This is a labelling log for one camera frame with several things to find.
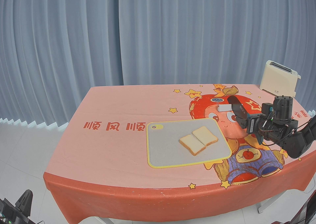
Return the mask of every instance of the red chinese characters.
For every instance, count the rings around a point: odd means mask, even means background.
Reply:
[[[101,121],[91,121],[91,122],[86,122],[83,128],[87,129],[93,129],[93,130],[98,130],[98,128],[101,126]]]
[[[116,130],[118,131],[119,130],[119,123],[118,122],[109,122],[107,124],[107,127],[106,127],[106,131],[109,131],[109,130]]]
[[[302,110],[300,112],[303,114],[304,117],[308,117],[305,111]]]
[[[146,127],[145,124],[146,124],[145,122],[128,123],[126,125],[126,130],[133,130],[133,131],[135,131],[135,129],[136,129],[137,131],[144,131],[144,129]]]
[[[302,117],[297,111],[294,112],[294,114],[295,114],[298,118],[301,118],[301,117]]]

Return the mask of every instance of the cartoon face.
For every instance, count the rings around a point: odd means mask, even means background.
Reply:
[[[242,129],[236,122],[236,116],[232,111],[218,111],[219,105],[212,105],[205,109],[205,118],[213,118],[217,121],[224,136],[229,139],[244,138],[246,129]]]

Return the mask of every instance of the red apple graphic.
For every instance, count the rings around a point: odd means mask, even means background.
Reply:
[[[250,160],[254,157],[254,154],[251,151],[249,151],[249,149],[247,149],[247,151],[244,151],[242,155],[247,160]]]

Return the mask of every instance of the white floor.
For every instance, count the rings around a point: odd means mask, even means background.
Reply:
[[[53,124],[47,127],[44,123],[27,125],[20,121],[0,119],[0,199],[7,198],[15,204],[26,189],[32,190],[33,203],[30,219],[35,223],[44,220],[46,224],[67,224],[43,181],[43,173],[66,126],[65,124],[58,128],[56,124]],[[316,189],[314,181],[314,179],[311,180],[304,192],[288,190],[261,214],[258,214],[257,209],[263,202],[227,214],[183,221],[181,224],[287,222]],[[142,222],[111,220],[115,224],[142,224]],[[98,222],[93,217],[81,222],[81,224],[94,223]]]

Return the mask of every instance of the table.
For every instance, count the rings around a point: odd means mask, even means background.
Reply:
[[[234,211],[285,190],[305,190],[316,171],[315,143],[298,159],[291,159],[277,145],[258,145],[231,112],[218,112],[221,104],[228,103],[229,95],[239,96],[250,113],[259,113],[262,103],[274,100],[252,84],[91,88],[44,173],[46,187],[67,221],[77,224],[89,216],[187,220]],[[296,100],[292,116],[299,125],[310,119]],[[203,118],[218,121],[231,149],[230,157],[179,167],[149,165],[149,123]],[[180,144],[179,149],[190,154]],[[168,153],[165,144],[157,151],[163,159],[174,156],[164,155]]]

